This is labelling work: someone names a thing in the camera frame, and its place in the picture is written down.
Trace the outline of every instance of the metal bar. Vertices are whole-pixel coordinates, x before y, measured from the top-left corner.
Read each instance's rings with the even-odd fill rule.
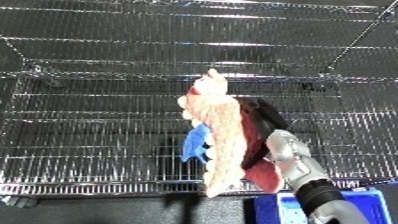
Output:
[[[369,33],[371,33],[380,22],[391,15],[395,8],[398,6],[398,0],[393,1],[380,15],[376,17],[376,19],[369,24],[364,31],[362,31],[354,41],[351,42],[339,55],[330,62],[324,70],[320,71],[321,74],[329,73],[335,69],[337,63],[351,50],[352,47],[355,47],[363,38],[365,38]]]

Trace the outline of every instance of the metal grid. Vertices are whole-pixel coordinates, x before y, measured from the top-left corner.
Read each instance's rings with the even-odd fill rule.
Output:
[[[5,195],[200,191],[176,104],[210,66],[264,97],[341,187],[398,176],[393,17],[319,71],[383,8],[192,1],[0,3]],[[245,182],[234,194],[257,193]]]

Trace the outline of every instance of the plush toy ear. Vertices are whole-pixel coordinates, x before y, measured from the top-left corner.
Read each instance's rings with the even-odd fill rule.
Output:
[[[186,106],[186,104],[187,104],[187,97],[186,97],[186,96],[181,96],[181,97],[179,97],[178,100],[177,100],[177,103],[178,103],[178,105],[179,105],[181,108],[185,108],[185,106]]]
[[[222,75],[220,73],[217,72],[217,70],[215,70],[214,68],[209,69],[209,71],[207,72],[207,75],[210,76],[211,78],[217,78],[217,77],[221,77]]]

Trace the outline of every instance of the wire shelf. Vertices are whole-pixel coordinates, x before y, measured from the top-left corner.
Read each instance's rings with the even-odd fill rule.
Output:
[[[394,20],[319,71],[378,7],[192,1],[0,3],[0,192],[201,191],[177,98],[209,67],[262,97],[341,187],[398,176]],[[244,181],[232,194],[259,189]]]

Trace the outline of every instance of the wire cage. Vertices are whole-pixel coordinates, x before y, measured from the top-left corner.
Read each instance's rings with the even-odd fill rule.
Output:
[[[398,36],[385,7],[0,2],[0,194],[200,192],[177,98],[209,68],[262,97],[343,188],[398,176]],[[349,46],[375,18],[377,27]],[[334,70],[322,73],[344,49]],[[243,180],[233,194],[259,193]]]

